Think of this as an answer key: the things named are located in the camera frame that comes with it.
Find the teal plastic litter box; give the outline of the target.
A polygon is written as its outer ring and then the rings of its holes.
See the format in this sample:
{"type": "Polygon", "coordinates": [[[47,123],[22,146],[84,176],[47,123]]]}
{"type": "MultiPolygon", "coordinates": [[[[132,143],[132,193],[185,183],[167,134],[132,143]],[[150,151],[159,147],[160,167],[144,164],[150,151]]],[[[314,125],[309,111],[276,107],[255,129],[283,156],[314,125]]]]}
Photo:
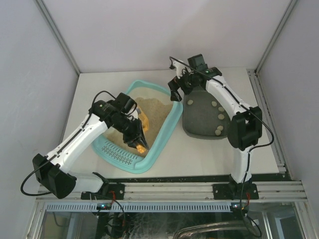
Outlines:
{"type": "Polygon", "coordinates": [[[124,171],[141,174],[148,171],[172,135],[182,114],[181,102],[170,100],[170,90],[146,81],[136,80],[126,95],[146,115],[149,128],[144,132],[149,150],[140,154],[123,143],[123,134],[111,128],[92,143],[94,152],[106,162],[124,171]]]}

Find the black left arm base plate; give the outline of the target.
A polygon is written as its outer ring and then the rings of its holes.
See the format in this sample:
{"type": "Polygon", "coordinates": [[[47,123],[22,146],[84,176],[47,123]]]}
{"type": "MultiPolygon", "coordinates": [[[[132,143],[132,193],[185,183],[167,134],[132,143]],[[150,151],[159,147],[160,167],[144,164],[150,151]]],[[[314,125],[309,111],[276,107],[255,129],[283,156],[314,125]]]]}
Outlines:
{"type": "Polygon", "coordinates": [[[104,184],[96,193],[85,192],[81,194],[81,200],[123,200],[125,185],[122,183],[104,184]]]}

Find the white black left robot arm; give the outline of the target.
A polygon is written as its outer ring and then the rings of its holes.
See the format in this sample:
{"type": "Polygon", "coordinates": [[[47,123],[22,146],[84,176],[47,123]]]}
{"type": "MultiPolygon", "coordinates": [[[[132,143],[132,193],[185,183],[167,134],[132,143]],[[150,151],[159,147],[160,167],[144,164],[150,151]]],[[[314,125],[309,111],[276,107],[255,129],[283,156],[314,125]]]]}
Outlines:
{"type": "Polygon", "coordinates": [[[74,189],[98,192],[106,183],[105,179],[98,173],[73,176],[70,174],[72,165],[110,128],[120,132],[123,142],[138,153],[148,150],[144,135],[147,128],[139,118],[141,112],[136,101],[124,93],[109,101],[94,99],[85,119],[61,144],[45,156],[37,154],[33,158],[37,181],[58,199],[67,197],[74,189]]]}

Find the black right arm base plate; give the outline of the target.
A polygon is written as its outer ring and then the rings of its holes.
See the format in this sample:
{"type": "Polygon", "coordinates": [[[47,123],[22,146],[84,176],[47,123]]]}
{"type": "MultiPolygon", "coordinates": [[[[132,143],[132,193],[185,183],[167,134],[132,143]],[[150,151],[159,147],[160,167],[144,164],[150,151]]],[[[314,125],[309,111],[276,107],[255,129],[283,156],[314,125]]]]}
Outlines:
{"type": "Polygon", "coordinates": [[[215,200],[247,200],[248,196],[252,200],[259,199],[256,184],[213,184],[212,192],[215,200]]]}

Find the orange plastic litter scoop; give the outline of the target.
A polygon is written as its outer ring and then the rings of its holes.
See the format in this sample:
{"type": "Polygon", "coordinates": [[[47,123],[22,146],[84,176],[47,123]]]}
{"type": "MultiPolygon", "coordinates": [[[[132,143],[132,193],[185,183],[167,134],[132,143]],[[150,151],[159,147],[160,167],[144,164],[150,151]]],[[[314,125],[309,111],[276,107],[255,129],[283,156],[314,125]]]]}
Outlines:
{"type": "MultiPolygon", "coordinates": [[[[141,120],[142,122],[142,129],[143,129],[143,133],[146,133],[149,128],[149,119],[148,117],[145,115],[145,113],[142,111],[142,109],[140,107],[137,107],[137,113],[138,113],[138,118],[141,120]]],[[[146,147],[142,146],[141,144],[138,144],[137,146],[137,151],[138,153],[142,154],[146,151],[146,147]]]]}

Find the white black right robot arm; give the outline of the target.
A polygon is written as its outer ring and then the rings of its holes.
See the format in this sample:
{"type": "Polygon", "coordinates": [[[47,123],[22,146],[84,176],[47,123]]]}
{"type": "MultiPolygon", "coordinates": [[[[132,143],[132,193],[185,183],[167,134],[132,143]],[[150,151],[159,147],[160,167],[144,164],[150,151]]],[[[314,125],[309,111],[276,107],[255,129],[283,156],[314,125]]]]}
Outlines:
{"type": "Polygon", "coordinates": [[[261,109],[245,103],[230,88],[221,71],[216,67],[208,67],[201,54],[189,58],[188,63],[174,57],[169,59],[170,69],[176,73],[168,83],[171,101],[182,100],[179,90],[188,95],[197,87],[202,87],[217,99],[230,118],[227,138],[234,148],[231,179],[237,184],[249,181],[249,154],[262,136],[261,109]]]}

